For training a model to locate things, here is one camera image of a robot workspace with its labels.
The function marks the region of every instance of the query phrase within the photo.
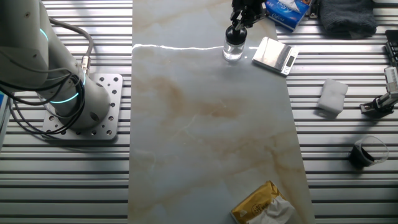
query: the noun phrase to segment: bolt hole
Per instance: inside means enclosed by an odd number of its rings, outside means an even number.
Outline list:
[[[100,121],[100,118],[94,112],[90,112],[90,117],[96,122]]]

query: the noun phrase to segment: white sponge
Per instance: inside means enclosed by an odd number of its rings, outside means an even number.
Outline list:
[[[323,84],[322,95],[318,101],[318,107],[335,114],[340,114],[343,111],[344,98],[347,90],[348,85],[327,79]]]

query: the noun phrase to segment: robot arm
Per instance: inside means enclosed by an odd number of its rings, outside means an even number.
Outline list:
[[[61,123],[69,125],[74,120],[68,128],[96,126],[109,111],[108,92],[85,74],[61,43],[39,0],[0,1],[0,67],[0,87],[5,94],[30,105],[49,101]],[[17,91],[36,91],[47,100],[23,101],[12,94]]]
[[[266,0],[233,0],[232,8],[230,19],[235,30],[251,28],[267,16]]]

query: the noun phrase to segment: yellow package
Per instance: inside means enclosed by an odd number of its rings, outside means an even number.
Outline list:
[[[247,221],[260,215],[278,196],[286,200],[274,183],[269,180],[232,209],[231,215],[238,223],[246,224]]]

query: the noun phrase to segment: white tissue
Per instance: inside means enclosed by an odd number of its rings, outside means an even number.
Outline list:
[[[323,84],[322,95],[318,101],[318,107],[335,114],[340,114],[343,111],[344,98],[347,90],[348,85],[327,79]]]
[[[301,14],[300,10],[298,9],[296,2],[294,0],[279,0],[280,3],[284,4],[289,9],[298,12]]]
[[[294,211],[290,202],[278,196],[260,215],[248,221],[247,224],[285,224]]]

